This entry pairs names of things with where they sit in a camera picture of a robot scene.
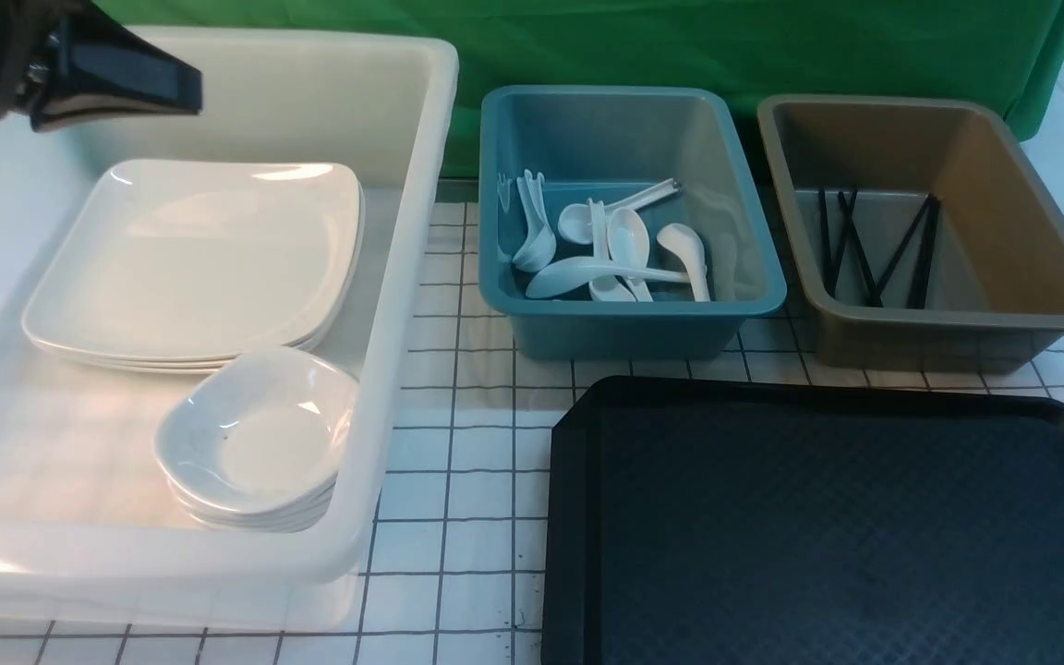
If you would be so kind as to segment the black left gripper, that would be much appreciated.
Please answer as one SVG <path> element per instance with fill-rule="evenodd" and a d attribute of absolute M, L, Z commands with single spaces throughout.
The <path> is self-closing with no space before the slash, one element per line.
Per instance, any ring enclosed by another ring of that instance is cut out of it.
<path fill-rule="evenodd" d="M 50 132 L 97 119 L 198 116 L 202 73 L 78 1 L 0 1 L 0 121 Z"/>

